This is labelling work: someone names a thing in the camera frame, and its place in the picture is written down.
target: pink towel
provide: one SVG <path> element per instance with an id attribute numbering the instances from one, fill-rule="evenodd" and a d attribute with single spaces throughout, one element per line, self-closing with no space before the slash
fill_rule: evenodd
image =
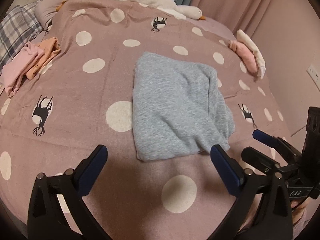
<path id="1" fill-rule="evenodd" d="M 27 42 L 13 60 L 4 65 L 0 82 L 8 97 L 12 97 L 19 89 L 23 75 L 44 55 L 44 50 Z"/>
<path id="2" fill-rule="evenodd" d="M 230 41 L 229 47 L 242 59 L 243 63 L 251 74 L 258 72 L 258 65 L 256 63 L 254 54 L 245 44 L 239 41 Z"/>

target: person's hand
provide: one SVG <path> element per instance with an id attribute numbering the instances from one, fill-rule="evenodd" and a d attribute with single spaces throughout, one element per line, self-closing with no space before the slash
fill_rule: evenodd
<path id="1" fill-rule="evenodd" d="M 291 208 L 293 208 L 296 205 L 298 205 L 301 201 L 302 201 L 302 199 L 292 200 L 291 201 Z M 295 210 L 292 211 L 293 224 L 298 222 L 299 219 L 302 217 L 303 211 L 306 208 L 306 206 L 309 204 L 309 202 L 310 202 L 310 198 L 308 198 L 305 202 L 303 202 L 300 206 L 298 206 Z"/>

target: polka dot bedsheet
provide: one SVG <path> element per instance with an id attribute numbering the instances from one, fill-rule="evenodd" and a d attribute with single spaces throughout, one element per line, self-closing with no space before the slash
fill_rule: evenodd
<path id="1" fill-rule="evenodd" d="M 14 97 L 0 97 L 0 197 L 23 222 L 36 175 L 75 168 L 98 144 L 108 148 L 109 159 L 84 202 L 114 240 L 207 239 L 227 214 L 235 199 L 208 155 L 150 163 L 136 158 L 133 70 L 145 51 L 215 68 L 236 124 L 229 156 L 245 167 L 240 154 L 252 146 L 284 164 L 252 139 L 253 120 L 273 136 L 290 136 L 268 77 L 255 82 L 228 40 L 157 9 L 115 0 L 68 1 L 45 38 L 53 36 L 61 53 Z"/>

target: electrical outlet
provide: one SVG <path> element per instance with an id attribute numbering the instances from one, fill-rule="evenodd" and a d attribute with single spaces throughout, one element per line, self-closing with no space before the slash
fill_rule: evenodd
<path id="1" fill-rule="evenodd" d="M 310 77 L 312 78 L 312 80 L 315 82 L 315 84 L 318 87 L 318 89 L 320 90 L 319 74 L 318 74 L 318 72 L 316 71 L 315 67 L 312 64 L 308 67 L 307 72 L 310 75 Z"/>

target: deer silhouette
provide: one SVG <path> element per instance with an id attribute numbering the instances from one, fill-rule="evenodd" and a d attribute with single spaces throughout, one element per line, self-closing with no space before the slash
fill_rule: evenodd
<path id="1" fill-rule="evenodd" d="M 252 114 L 249 112 L 249 110 L 248 110 L 248 112 L 247 112 L 247 111 L 244 109 L 243 104 L 242 104 L 242 108 L 241 108 L 241 106 L 240 106 L 239 104 L 238 104 L 238 106 L 240 107 L 242 113 L 244 114 L 244 118 L 245 118 L 245 119 L 250 118 L 250 119 L 252 120 L 252 122 L 253 122 L 253 127 L 254 127 L 254 128 L 257 128 L 256 124 L 254 123 Z"/>
<path id="2" fill-rule="evenodd" d="M 42 100 L 40 102 L 41 97 L 42 97 L 42 95 L 40 96 L 40 98 L 38 100 L 38 103 L 37 103 L 37 106 L 36 106 L 36 109 L 33 111 L 33 114 L 32 114 L 32 116 L 37 115 L 37 116 L 39 116 L 41 118 L 40 121 L 39 121 L 39 126 L 34 128 L 34 130 L 33 130 L 33 134 L 36 134 L 37 136 L 41 136 L 41 135 L 44 134 L 44 127 L 43 126 L 44 126 L 45 121 L 48 118 L 49 111 L 52 108 L 52 98 L 53 97 L 50 99 L 50 101 L 49 101 L 49 103 L 47 104 L 46 107 L 41 107 L 41 103 L 47 97 L 42 98 Z"/>
<path id="3" fill-rule="evenodd" d="M 159 21 L 159 17 L 154 18 L 154 19 L 153 19 L 152 32 L 159 32 L 160 30 L 158 29 L 157 26 L 158 26 L 159 24 L 164 24 L 164 25 L 166 25 L 166 24 L 167 24 L 166 21 L 167 21 L 167 19 L 164 19 L 164 18 L 162 18 L 162 21 Z"/>

